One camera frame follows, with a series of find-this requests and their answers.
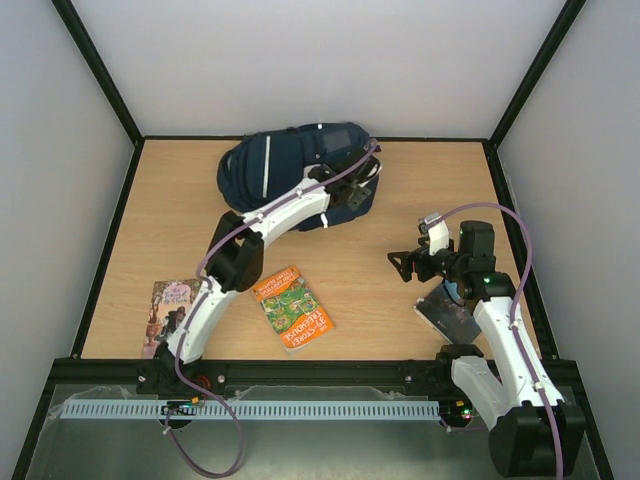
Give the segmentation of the orange treehouse book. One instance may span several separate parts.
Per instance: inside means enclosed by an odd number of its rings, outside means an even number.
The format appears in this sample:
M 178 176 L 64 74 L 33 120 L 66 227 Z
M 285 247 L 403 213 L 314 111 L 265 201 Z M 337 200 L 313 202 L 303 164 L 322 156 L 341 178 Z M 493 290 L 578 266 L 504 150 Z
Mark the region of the orange treehouse book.
M 296 266 L 287 267 L 251 289 L 286 352 L 304 348 L 335 329 Z

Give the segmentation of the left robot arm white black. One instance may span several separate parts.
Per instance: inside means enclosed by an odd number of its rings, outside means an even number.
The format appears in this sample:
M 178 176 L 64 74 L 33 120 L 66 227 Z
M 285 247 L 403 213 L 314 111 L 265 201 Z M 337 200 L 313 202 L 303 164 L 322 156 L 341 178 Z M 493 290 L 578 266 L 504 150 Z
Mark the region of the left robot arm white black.
M 371 195 L 380 171 L 380 161 L 360 151 L 337 168 L 313 166 L 293 188 L 264 206 L 242 215 L 225 213 L 196 269 L 201 287 L 194 303 L 154 357 L 138 364 L 136 391 L 159 396 L 206 392 L 206 384 L 193 379 L 195 363 L 233 300 L 262 276 L 267 247 L 300 223 L 331 209 L 360 207 Z

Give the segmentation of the navy blue backpack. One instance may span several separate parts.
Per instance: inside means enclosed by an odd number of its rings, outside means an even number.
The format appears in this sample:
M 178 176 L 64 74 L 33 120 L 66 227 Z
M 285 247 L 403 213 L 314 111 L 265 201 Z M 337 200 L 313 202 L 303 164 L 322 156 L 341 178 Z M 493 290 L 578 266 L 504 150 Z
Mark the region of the navy blue backpack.
M 316 166 L 326 166 L 332 174 L 346 170 L 365 153 L 369 142 L 369 133 L 351 122 L 307 124 L 248 135 L 220 159 L 217 186 L 231 208 L 250 212 L 287 193 Z M 329 207 L 296 229 L 328 228 L 367 214 L 378 176 L 368 184 L 372 195 L 357 210 Z

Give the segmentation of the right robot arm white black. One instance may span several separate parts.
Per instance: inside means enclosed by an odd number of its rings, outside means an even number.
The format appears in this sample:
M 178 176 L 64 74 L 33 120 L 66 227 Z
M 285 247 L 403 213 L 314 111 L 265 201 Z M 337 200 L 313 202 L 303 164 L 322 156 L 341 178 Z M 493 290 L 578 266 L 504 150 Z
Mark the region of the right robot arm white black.
M 489 431 L 489 452 L 505 478 L 573 473 L 586 421 L 555 387 L 524 325 L 511 277 L 496 269 L 491 224 L 464 221 L 457 241 L 440 215 L 419 221 L 419 246 L 391 252 L 404 281 L 435 276 L 454 284 L 486 337 L 495 368 L 471 344 L 446 346 L 436 379 L 445 390 L 461 390 Z

